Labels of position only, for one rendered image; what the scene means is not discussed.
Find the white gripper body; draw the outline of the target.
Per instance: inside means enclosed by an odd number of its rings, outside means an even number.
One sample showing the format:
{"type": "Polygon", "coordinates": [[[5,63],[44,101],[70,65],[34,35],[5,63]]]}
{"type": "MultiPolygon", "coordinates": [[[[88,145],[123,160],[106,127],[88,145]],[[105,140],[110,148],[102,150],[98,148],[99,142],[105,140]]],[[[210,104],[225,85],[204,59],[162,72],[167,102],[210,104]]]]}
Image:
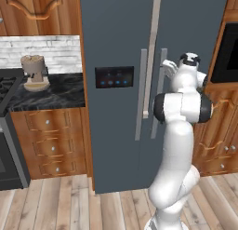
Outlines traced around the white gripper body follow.
{"type": "Polygon", "coordinates": [[[177,73],[179,69],[178,66],[173,61],[169,60],[164,60],[162,66],[165,71],[165,76],[168,77],[170,80],[173,79],[174,75],[177,73]]]}

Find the dark grey fridge door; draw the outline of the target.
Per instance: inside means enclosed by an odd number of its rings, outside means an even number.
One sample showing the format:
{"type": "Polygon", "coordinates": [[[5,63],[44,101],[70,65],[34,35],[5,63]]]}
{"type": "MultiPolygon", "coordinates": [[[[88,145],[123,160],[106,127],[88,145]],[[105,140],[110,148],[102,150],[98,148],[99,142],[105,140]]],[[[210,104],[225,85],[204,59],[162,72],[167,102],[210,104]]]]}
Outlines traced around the dark grey fridge door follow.
{"type": "Polygon", "coordinates": [[[169,90],[160,63],[199,55],[207,73],[227,0],[154,0],[139,147],[139,188],[151,185],[162,159],[165,127],[152,113],[157,93],[169,90]]]}

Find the dark grey freezer door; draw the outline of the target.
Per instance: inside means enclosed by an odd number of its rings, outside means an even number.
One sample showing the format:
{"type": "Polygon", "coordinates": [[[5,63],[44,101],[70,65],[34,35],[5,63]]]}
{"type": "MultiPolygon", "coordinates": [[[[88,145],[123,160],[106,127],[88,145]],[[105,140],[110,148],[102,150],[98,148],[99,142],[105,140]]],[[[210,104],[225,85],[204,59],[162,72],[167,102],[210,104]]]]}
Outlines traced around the dark grey freezer door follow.
{"type": "Polygon", "coordinates": [[[140,52],[153,0],[81,0],[95,192],[139,188],[140,52]]]}

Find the wooden tall oven cabinet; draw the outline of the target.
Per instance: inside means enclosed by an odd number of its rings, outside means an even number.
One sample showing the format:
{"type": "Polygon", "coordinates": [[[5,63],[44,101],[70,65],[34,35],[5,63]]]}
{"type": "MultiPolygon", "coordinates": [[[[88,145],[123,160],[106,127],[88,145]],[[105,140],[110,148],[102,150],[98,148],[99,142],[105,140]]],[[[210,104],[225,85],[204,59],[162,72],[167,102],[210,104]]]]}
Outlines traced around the wooden tall oven cabinet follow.
{"type": "Polygon", "coordinates": [[[214,105],[221,99],[228,99],[230,104],[213,139],[215,149],[208,151],[206,156],[195,156],[193,153],[192,163],[203,177],[238,172],[238,82],[211,82],[225,25],[229,22],[238,22],[238,0],[227,0],[205,87],[205,94],[214,105]],[[224,150],[224,146],[229,146],[229,152],[224,150]]]}

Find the black built-in oven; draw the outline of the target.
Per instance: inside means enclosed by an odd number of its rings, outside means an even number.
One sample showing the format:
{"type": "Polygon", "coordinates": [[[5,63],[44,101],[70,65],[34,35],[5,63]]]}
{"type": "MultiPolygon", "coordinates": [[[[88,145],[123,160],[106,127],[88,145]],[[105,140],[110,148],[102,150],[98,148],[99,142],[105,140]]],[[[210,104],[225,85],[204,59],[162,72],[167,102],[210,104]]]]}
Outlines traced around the black built-in oven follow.
{"type": "Polygon", "coordinates": [[[211,82],[238,82],[238,22],[225,25],[211,82]]]}

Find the wooden cupboard door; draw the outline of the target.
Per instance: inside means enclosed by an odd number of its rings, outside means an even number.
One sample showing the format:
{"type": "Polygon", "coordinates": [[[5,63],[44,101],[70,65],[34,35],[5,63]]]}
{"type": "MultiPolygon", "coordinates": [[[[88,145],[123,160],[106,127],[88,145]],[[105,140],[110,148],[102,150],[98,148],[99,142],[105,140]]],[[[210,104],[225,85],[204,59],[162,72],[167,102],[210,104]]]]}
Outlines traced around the wooden cupboard door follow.
{"type": "Polygon", "coordinates": [[[212,117],[205,123],[194,126],[195,156],[206,156],[207,152],[215,149],[216,144],[213,139],[216,137],[218,125],[221,123],[226,109],[229,106],[228,99],[221,99],[213,106],[212,117]]]}
{"type": "Polygon", "coordinates": [[[0,0],[0,35],[81,33],[80,0],[0,0]]]}

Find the wooden base cabinet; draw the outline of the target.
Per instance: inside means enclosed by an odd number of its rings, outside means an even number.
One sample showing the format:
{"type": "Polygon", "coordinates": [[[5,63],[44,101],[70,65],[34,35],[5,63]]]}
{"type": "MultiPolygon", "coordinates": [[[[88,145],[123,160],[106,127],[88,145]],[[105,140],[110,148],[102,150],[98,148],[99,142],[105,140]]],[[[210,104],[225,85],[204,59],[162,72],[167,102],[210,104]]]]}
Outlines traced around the wooden base cabinet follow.
{"type": "Polygon", "coordinates": [[[67,111],[72,122],[72,126],[69,129],[64,129],[58,132],[42,132],[42,131],[30,131],[27,125],[25,117],[26,112],[11,112],[13,124],[19,137],[20,146],[24,154],[30,176],[33,180],[54,178],[60,176],[43,176],[40,172],[39,166],[42,164],[50,163],[52,161],[74,161],[76,164],[76,172],[69,175],[89,174],[90,164],[88,162],[88,151],[86,148],[86,132],[85,132],[85,120],[84,108],[66,108],[62,109],[67,111]],[[66,156],[59,157],[46,157],[37,156],[33,149],[33,142],[40,141],[45,138],[72,138],[73,139],[73,152],[66,156]]]}

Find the medium wooden drawer front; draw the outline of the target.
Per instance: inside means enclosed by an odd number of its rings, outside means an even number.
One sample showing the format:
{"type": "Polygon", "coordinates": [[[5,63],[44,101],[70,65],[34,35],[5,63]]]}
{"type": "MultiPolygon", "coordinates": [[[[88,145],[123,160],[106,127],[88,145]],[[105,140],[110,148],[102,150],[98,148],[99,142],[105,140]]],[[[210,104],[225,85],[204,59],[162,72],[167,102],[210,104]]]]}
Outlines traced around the medium wooden drawer front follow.
{"type": "Polygon", "coordinates": [[[66,156],[73,152],[72,138],[45,138],[40,141],[33,142],[33,149],[37,156],[59,157],[66,156]],[[55,151],[51,151],[51,147],[55,146],[55,151]]]}

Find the beige coffee machine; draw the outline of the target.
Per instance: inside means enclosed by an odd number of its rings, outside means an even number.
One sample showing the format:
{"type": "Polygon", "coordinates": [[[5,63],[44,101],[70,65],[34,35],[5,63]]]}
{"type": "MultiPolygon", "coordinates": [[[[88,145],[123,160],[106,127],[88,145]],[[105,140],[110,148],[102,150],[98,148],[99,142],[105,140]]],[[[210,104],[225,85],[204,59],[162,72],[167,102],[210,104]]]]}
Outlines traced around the beige coffee machine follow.
{"type": "Polygon", "coordinates": [[[23,71],[28,75],[24,88],[31,92],[46,90],[50,83],[45,58],[40,55],[26,55],[20,59],[23,71]]]}

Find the small wooden drawer front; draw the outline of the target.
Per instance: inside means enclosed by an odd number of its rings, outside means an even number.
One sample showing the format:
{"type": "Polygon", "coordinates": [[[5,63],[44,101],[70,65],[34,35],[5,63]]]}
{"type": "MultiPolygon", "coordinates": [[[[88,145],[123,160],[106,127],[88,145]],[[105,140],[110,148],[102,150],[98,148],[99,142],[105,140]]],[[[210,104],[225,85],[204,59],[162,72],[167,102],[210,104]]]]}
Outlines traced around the small wooden drawer front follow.
{"type": "Polygon", "coordinates": [[[76,172],[76,164],[74,161],[52,161],[50,163],[39,166],[43,176],[64,176],[76,172]]]}

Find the large wooden drawer front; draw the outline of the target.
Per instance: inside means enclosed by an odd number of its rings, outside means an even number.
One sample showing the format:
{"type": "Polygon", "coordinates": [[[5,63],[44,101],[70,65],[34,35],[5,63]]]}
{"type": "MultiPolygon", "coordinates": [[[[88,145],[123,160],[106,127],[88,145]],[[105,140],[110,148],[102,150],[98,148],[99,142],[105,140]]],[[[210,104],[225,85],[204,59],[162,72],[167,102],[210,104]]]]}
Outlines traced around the large wooden drawer front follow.
{"type": "Polygon", "coordinates": [[[72,126],[69,113],[62,109],[26,112],[25,117],[30,131],[58,132],[72,126]]]}

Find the wooden upper cupboard door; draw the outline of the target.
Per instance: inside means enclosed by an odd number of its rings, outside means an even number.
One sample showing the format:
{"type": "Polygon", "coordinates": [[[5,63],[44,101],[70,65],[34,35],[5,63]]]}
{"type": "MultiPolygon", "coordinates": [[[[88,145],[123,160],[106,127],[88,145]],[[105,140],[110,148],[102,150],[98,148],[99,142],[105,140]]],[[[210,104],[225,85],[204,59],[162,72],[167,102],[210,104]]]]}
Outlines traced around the wooden upper cupboard door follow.
{"type": "Polygon", "coordinates": [[[80,0],[0,0],[0,35],[81,33],[80,0]]]}

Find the black and grey stove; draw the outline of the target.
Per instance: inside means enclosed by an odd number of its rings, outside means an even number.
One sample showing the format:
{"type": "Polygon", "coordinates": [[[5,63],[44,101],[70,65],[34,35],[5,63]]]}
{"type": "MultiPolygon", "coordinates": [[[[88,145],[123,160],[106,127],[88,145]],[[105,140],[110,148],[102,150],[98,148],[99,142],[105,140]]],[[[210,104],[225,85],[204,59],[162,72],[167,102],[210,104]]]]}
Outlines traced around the black and grey stove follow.
{"type": "Polygon", "coordinates": [[[7,109],[24,72],[0,69],[0,191],[28,188],[31,177],[11,115],[7,109]]]}

